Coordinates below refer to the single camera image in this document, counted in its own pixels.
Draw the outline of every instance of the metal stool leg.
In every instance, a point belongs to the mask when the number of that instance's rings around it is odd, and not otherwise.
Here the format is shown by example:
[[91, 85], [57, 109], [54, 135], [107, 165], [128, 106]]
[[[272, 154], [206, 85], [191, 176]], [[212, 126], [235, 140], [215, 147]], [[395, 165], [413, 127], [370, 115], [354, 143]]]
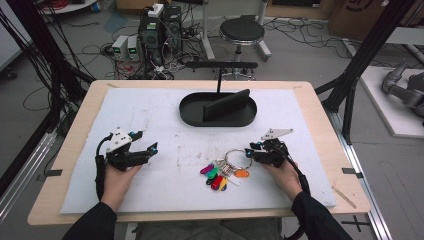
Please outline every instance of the metal stool leg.
[[[241, 45], [237, 45], [237, 49], [234, 55], [234, 62], [240, 62], [240, 59], [241, 59]], [[233, 76], [234, 80], [238, 80], [238, 77], [245, 77], [250, 80], [255, 80], [255, 77], [253, 76], [253, 71], [252, 71], [252, 75], [247, 75], [247, 74], [241, 73], [239, 68], [233, 68], [231, 69], [230, 73], [222, 74], [223, 77], [230, 76], [230, 75]]]

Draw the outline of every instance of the floor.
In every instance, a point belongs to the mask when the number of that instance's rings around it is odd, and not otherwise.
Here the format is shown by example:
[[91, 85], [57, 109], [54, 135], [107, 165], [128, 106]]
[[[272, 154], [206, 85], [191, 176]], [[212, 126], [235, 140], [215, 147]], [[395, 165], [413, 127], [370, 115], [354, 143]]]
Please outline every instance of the floor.
[[[109, 7], [98, 14], [81, 10], [63, 14], [60, 18], [68, 41], [86, 68], [97, 79], [112, 79], [110, 61], [96, 53], [100, 46], [111, 43], [120, 34], [136, 33], [138, 15], [117, 13], [113, 7]], [[210, 26], [219, 26], [222, 21], [223, 18], [211, 19]], [[349, 64], [346, 48], [328, 35], [326, 22], [311, 24], [293, 20], [287, 22], [284, 19], [275, 25], [266, 26], [265, 42], [273, 54], [267, 62], [263, 61], [260, 51], [255, 48], [243, 48], [242, 60], [259, 64], [255, 70], [258, 81], [308, 81], [318, 87], [338, 77]], [[217, 60], [232, 59], [234, 46], [214, 37], [217, 35], [216, 30], [209, 34]], [[301, 43], [304, 39], [310, 45]], [[417, 69], [423, 67], [399, 45], [385, 46], [372, 65], [395, 66], [403, 60]], [[45, 108], [48, 107], [47, 91], [42, 88], [43, 85], [37, 80], [35, 71], [26, 58], [18, 57], [11, 66], [18, 77], [8, 79], [2, 76], [0, 79], [0, 129], [6, 136], [0, 139], [0, 174], [4, 173], [42, 121], [47, 113]], [[191, 69], [183, 69], [174, 73], [174, 76], [175, 79], [213, 79], [214, 73], [200, 69], [193, 73]], [[324, 93], [319, 97], [325, 99], [327, 95], [328, 93]], [[424, 188], [421, 186], [424, 178], [424, 140], [392, 137], [360, 83], [357, 87], [351, 131], [354, 149], [392, 239], [424, 239]], [[37, 176], [42, 174], [44, 167], [48, 168], [48, 161], [54, 157], [62, 141], [63, 137], [59, 137], [12, 210], [1, 222], [2, 239], [59, 239], [69, 228], [68, 225], [34, 227], [26, 221], [43, 185], [42, 181], [36, 180]], [[338, 215], [336, 219], [354, 239], [376, 239], [366, 215]], [[283, 231], [290, 235], [296, 230], [297, 221], [295, 218], [285, 218], [283, 225]], [[116, 239], [124, 239], [125, 230], [126, 224], [117, 224]]]

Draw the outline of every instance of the keychain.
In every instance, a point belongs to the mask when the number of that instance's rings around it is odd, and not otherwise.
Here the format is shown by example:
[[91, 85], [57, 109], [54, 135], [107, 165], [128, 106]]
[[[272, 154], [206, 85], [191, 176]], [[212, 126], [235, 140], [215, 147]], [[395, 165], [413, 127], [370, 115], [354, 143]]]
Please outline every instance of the keychain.
[[206, 180], [206, 185], [210, 185], [211, 189], [215, 191], [225, 191], [228, 181], [238, 186], [241, 184], [239, 178], [249, 177], [249, 171], [247, 171], [247, 169], [252, 166], [252, 158], [249, 158], [249, 166], [244, 168], [237, 168], [228, 161], [228, 154], [236, 151], [245, 153], [244, 150], [240, 149], [230, 150], [225, 154], [224, 159], [214, 160], [208, 166], [200, 170], [200, 173], [208, 178]]

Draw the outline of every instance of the black sleeve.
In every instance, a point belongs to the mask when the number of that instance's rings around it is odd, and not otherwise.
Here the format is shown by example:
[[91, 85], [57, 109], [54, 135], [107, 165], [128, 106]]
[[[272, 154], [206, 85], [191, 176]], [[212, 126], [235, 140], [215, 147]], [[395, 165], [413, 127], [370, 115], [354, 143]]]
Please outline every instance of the black sleeve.
[[113, 240], [116, 214], [103, 202], [86, 212], [71, 226], [64, 240]]
[[328, 209], [305, 192], [296, 196], [292, 211], [310, 240], [352, 239]]

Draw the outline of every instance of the stool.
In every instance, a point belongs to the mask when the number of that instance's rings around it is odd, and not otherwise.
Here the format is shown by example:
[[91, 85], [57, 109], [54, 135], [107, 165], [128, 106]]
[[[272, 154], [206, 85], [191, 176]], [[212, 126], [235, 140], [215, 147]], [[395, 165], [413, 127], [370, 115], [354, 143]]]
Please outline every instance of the stool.
[[[240, 62], [241, 46], [256, 45], [262, 41], [265, 34], [265, 29], [250, 18], [234, 18], [226, 20], [221, 24], [219, 35], [227, 42], [237, 45], [237, 50], [234, 56], [234, 62]], [[238, 76], [246, 77], [254, 80], [254, 76], [246, 75], [239, 71], [239, 69], [232, 69], [231, 73], [223, 74], [233, 75], [234, 79]]]

